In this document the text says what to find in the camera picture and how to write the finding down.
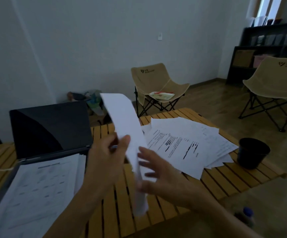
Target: laptop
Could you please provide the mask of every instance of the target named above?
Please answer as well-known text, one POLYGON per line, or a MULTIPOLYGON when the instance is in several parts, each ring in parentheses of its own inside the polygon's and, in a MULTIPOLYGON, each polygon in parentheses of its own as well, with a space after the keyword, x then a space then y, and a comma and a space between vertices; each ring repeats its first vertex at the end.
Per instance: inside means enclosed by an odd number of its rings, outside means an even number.
POLYGON ((0 201, 20 165, 87 155, 93 144, 85 101, 15 109, 9 115, 18 164, 0 189, 0 201))

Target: black pot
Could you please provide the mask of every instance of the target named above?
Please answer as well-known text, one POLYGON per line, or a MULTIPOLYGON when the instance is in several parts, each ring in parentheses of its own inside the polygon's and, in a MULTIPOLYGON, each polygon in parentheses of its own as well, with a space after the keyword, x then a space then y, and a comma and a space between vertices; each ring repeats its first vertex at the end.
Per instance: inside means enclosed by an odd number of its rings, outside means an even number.
POLYGON ((264 142, 253 138, 242 138, 239 141, 237 162, 246 169, 254 169, 270 153, 264 142))

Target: person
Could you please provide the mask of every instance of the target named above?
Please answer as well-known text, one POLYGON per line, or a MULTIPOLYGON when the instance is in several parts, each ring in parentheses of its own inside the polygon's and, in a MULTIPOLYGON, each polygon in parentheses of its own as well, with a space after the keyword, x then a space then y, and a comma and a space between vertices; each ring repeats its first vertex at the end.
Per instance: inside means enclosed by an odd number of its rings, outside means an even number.
MULTIPOLYGON (((117 149, 112 152, 110 147, 116 139, 117 135, 114 133, 93 144, 88 153, 88 164, 81 189, 58 216, 44 238, 80 235, 94 209, 122 173, 130 136, 124 136, 117 149)), ((139 151, 138 157, 145 160, 140 161, 140 165, 154 171, 145 176, 157 178, 155 183, 146 180, 138 183, 137 189, 140 192, 160 196, 176 206, 198 212, 212 221, 214 229, 221 236, 261 237, 228 213, 204 188, 191 183, 155 152, 143 147, 140 147, 139 151)))

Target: chair backrest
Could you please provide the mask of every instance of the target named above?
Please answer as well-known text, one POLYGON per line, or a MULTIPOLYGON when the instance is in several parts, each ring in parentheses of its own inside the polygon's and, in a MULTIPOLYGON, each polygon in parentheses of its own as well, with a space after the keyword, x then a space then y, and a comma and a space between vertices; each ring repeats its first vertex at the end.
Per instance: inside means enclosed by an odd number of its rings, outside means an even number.
POLYGON ((244 84, 255 94, 287 98, 287 58, 266 57, 244 84))
POLYGON ((132 68, 131 74, 137 90, 144 94, 161 91, 171 80, 163 63, 132 68))

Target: chair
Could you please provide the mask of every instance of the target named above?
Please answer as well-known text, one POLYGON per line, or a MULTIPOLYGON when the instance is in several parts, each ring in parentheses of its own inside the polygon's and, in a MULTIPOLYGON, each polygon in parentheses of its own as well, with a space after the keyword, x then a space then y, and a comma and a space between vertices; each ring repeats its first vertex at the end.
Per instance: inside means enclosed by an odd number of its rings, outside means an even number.
POLYGON ((278 130, 280 132, 285 132, 287 118, 284 125, 280 127, 272 118, 268 110, 279 107, 287 117, 287 112, 281 107, 287 104, 287 58, 266 57, 253 76, 248 80, 243 80, 243 83, 249 89, 249 100, 238 118, 243 119, 254 114, 266 112, 271 121, 277 126, 278 130), (258 96, 268 97, 272 100, 262 103, 258 96), (266 108, 265 105, 269 103, 275 103, 275 105, 266 108), (262 110, 243 116, 249 104, 249 109, 261 107, 262 110))
POLYGON ((131 69, 132 78, 135 84, 135 95, 136 95, 136 107, 137 116, 141 117, 144 113, 152 106, 155 106, 160 111, 171 111, 174 110, 175 104, 185 95, 185 91, 189 88, 190 84, 177 84, 171 80, 167 69, 163 63, 158 63, 151 66, 132 68, 131 69), (156 100, 149 96, 151 92, 166 92, 174 93, 174 96, 165 100, 156 100), (138 113, 138 101, 142 105, 142 112, 138 113))

